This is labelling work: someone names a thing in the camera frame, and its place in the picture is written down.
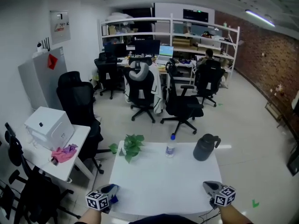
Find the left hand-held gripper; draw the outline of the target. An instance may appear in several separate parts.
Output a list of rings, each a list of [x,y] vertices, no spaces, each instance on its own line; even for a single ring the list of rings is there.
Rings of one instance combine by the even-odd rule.
[[[119,201],[116,195],[119,188],[116,184],[107,184],[89,192],[85,196],[87,206],[94,210],[109,213],[111,206]]]

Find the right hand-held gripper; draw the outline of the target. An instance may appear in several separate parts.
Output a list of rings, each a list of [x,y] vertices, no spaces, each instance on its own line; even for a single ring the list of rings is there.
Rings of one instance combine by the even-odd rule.
[[[213,209],[230,205],[236,196],[236,190],[217,181],[203,182],[205,192],[210,196],[209,203]]]

